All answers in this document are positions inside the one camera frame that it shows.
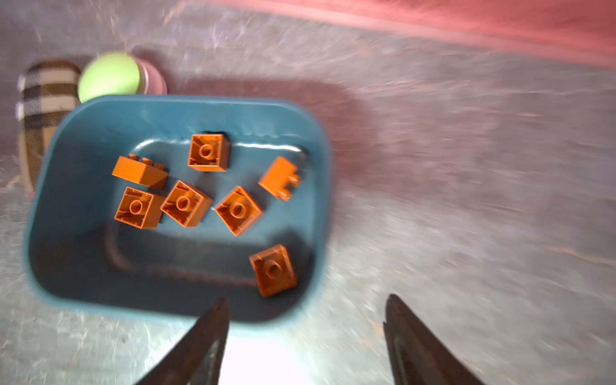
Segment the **lego brick hollow tube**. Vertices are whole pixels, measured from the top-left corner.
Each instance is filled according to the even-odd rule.
[[[298,284],[289,255],[282,245],[261,251],[250,257],[257,286],[263,297],[271,297]]]
[[[198,188],[177,181],[161,209],[184,227],[197,227],[212,205],[212,198]]]
[[[139,160],[139,157],[133,154],[129,154],[128,157],[119,157],[112,174],[129,182],[158,190],[164,187],[169,176],[162,164],[154,163],[148,158]]]
[[[240,186],[235,187],[216,206],[216,212],[236,237],[252,226],[262,213],[261,208]]]
[[[259,181],[259,185],[267,190],[278,200],[288,201],[293,195],[291,188],[299,186],[298,167],[279,156],[272,163],[265,175]]]
[[[138,229],[155,229],[163,215],[160,209],[163,201],[161,195],[126,187],[115,219]]]
[[[188,166],[197,171],[225,172],[229,165],[229,141],[223,134],[197,134],[190,141]]]

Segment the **plaid fabric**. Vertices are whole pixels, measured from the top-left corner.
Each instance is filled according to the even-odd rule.
[[[23,184],[34,191],[43,158],[60,121],[79,104],[77,83],[81,71],[66,60],[48,60],[19,77],[21,101],[15,108],[21,125],[18,135]]]

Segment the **gray floor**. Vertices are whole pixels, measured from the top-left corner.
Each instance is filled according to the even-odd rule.
[[[0,6],[2,383],[130,384],[188,327],[59,311],[22,273],[17,76],[112,49],[157,64],[174,94],[295,100],[333,141],[325,286],[296,325],[232,330],[223,384],[390,383],[389,293],[487,383],[616,382],[615,73],[145,3]]]

